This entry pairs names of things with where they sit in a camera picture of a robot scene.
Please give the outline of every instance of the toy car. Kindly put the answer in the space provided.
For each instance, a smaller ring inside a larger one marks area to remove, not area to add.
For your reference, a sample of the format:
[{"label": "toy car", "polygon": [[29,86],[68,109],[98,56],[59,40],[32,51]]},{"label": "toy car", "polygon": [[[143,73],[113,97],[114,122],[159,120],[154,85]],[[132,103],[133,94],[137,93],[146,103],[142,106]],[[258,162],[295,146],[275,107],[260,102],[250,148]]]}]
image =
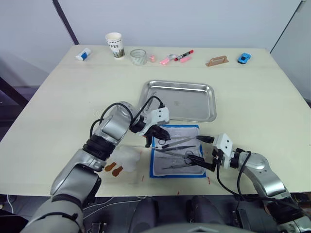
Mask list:
[{"label": "toy car", "polygon": [[238,59],[238,63],[246,64],[246,62],[251,58],[251,55],[248,53],[243,53]]}]

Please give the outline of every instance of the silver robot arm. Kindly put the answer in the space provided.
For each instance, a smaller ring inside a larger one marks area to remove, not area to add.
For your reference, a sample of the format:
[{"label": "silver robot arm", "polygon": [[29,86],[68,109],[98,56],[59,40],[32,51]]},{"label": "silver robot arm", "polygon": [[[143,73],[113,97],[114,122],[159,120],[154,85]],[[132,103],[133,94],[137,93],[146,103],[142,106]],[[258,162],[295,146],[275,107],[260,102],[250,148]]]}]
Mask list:
[{"label": "silver robot arm", "polygon": [[[135,116],[138,112],[121,102]],[[155,136],[170,140],[167,131],[159,125],[169,123],[168,108],[160,106],[147,116],[140,115],[132,122],[129,112],[115,106],[94,131],[91,138],[69,160],[54,180],[51,198],[35,212],[22,233],[79,233],[83,227],[82,206],[92,202],[101,185],[100,172],[106,165],[114,148],[120,143],[128,129],[145,137]]]},{"label": "silver robot arm", "polygon": [[302,233],[311,231],[311,221],[297,207],[290,192],[281,179],[271,170],[268,160],[261,154],[245,152],[242,149],[232,150],[233,143],[227,134],[222,133],[213,141],[216,163],[224,168],[242,169],[242,172],[252,181],[260,199],[267,206],[277,223],[280,232]]}]

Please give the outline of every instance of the orange object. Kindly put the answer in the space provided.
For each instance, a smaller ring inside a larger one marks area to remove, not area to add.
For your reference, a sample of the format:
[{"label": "orange object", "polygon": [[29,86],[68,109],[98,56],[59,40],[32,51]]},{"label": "orange object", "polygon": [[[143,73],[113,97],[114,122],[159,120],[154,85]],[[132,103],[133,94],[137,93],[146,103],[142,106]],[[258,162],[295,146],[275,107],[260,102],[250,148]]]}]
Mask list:
[{"label": "orange object", "polygon": [[226,63],[226,62],[229,62],[227,59],[227,56],[220,56],[220,57],[214,57],[214,58],[210,59],[209,63],[206,63],[205,65],[207,67],[211,67],[211,66],[219,65],[222,63]]},{"label": "orange object", "polygon": [[119,173],[120,173],[122,170],[123,170],[123,167],[120,166],[120,167],[118,167],[117,169],[114,169],[114,170],[112,171],[112,175],[113,175],[114,177],[117,177],[117,176],[119,175]]},{"label": "orange object", "polygon": [[111,171],[111,169],[113,169],[113,167],[117,165],[115,162],[113,162],[112,164],[105,166],[105,171]]}]

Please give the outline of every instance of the metal tray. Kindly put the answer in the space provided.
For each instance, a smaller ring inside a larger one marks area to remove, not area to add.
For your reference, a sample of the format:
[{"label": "metal tray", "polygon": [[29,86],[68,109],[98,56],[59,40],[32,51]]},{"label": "metal tray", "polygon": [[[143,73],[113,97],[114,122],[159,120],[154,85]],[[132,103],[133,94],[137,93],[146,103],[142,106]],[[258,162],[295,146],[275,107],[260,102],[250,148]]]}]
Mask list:
[{"label": "metal tray", "polygon": [[[206,84],[151,80],[145,83],[138,106],[141,108],[150,96],[162,100],[171,120],[211,122],[216,118],[214,90]],[[158,100],[152,99],[144,112],[158,106]]]}]

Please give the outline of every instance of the red marker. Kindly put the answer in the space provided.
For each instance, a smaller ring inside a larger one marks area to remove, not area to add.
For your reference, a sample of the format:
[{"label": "red marker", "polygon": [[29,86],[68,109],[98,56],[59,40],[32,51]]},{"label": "red marker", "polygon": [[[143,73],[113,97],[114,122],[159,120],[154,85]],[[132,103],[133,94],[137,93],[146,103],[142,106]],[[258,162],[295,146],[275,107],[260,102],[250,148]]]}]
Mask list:
[{"label": "red marker", "polygon": [[189,54],[192,54],[192,53],[193,53],[193,50],[190,50],[189,52],[186,52],[186,53],[184,53],[183,55],[180,55],[180,56],[176,57],[176,58],[174,59],[174,61],[178,61],[178,60],[180,60],[181,58],[183,58],[183,57],[185,57],[185,56],[188,56]]}]

